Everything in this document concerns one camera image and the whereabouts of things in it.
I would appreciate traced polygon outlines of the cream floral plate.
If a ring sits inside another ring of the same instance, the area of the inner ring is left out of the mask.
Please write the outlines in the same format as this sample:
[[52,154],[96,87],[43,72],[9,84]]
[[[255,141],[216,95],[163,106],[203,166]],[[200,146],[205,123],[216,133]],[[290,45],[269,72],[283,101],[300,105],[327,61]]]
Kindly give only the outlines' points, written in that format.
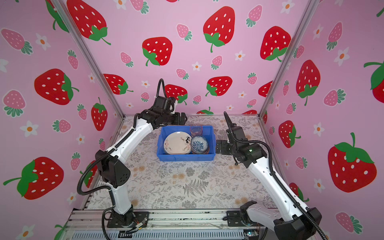
[[186,132],[174,132],[164,141],[164,150],[169,155],[186,155],[192,151],[192,137]]

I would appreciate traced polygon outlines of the pink glass cup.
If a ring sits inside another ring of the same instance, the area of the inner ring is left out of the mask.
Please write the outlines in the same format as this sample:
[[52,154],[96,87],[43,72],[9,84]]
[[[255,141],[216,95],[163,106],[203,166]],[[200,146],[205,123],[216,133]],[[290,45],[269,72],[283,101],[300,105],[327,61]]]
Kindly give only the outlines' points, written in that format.
[[190,132],[192,137],[202,136],[203,135],[203,126],[201,125],[191,125]]

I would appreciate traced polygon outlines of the blue white speckled bowl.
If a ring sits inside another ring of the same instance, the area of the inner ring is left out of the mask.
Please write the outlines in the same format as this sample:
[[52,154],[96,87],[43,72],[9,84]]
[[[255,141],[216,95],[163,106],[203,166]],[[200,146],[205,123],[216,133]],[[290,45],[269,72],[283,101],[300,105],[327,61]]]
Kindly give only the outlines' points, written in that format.
[[204,136],[194,136],[191,140],[191,148],[194,154],[206,154],[209,151],[209,142]]

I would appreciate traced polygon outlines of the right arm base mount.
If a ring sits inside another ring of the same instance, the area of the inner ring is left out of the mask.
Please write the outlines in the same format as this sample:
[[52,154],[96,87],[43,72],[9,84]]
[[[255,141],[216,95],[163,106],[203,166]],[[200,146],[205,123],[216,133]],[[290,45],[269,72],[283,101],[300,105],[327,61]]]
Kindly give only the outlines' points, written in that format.
[[223,221],[226,221],[229,227],[263,227],[256,222],[252,222],[245,214],[240,210],[227,211],[223,217]]

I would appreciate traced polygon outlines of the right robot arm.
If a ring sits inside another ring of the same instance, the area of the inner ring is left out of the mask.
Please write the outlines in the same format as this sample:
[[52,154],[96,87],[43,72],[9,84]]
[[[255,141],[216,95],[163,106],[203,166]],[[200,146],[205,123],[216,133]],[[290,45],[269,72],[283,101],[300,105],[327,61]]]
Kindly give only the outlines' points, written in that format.
[[243,164],[258,178],[278,207],[274,212],[255,202],[248,203],[243,207],[247,222],[262,224],[274,231],[280,240],[308,240],[314,234],[319,234],[323,240],[327,238],[320,228],[320,211],[309,208],[276,172],[271,148],[266,143],[218,140],[216,152],[231,155],[237,163]]

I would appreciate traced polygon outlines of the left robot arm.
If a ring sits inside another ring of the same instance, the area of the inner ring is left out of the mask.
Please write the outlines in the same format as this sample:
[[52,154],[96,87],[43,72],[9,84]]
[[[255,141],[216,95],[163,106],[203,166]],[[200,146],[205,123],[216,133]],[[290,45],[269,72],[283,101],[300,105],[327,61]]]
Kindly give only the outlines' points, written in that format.
[[[129,201],[127,187],[131,171],[125,165],[133,150],[153,130],[168,125],[183,126],[188,121],[185,113],[170,112],[157,109],[144,110],[135,114],[133,126],[115,144],[106,151],[98,151],[95,162],[82,173],[77,185],[77,193],[81,196],[106,189],[110,195],[112,207],[106,211],[111,212],[113,220],[124,227],[130,227],[135,221],[134,208]],[[87,174],[97,167],[104,185],[92,190],[83,191],[83,183]]]

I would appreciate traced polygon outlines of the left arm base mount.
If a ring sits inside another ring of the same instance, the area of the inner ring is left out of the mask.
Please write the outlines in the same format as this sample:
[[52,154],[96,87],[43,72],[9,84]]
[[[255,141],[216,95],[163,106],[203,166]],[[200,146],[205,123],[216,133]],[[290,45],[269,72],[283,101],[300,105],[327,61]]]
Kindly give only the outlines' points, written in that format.
[[146,228],[149,220],[149,212],[134,211],[127,213],[124,217],[112,212],[107,214],[105,220],[108,228],[134,228],[140,225],[139,228]]

